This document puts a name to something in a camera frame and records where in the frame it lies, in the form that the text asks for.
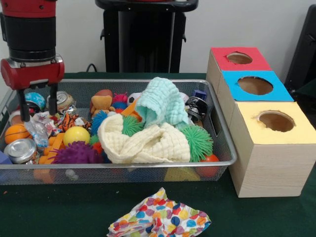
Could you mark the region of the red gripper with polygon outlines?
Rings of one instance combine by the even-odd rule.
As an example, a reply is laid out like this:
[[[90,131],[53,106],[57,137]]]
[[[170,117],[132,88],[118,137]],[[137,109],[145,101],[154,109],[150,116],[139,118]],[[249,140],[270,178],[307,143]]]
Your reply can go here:
[[[2,59],[0,72],[5,84],[17,90],[22,121],[29,122],[29,106],[25,100],[24,89],[38,84],[50,85],[49,114],[54,116],[57,113],[57,83],[64,77],[65,72],[64,61],[60,55],[45,62],[17,62],[10,58]]]

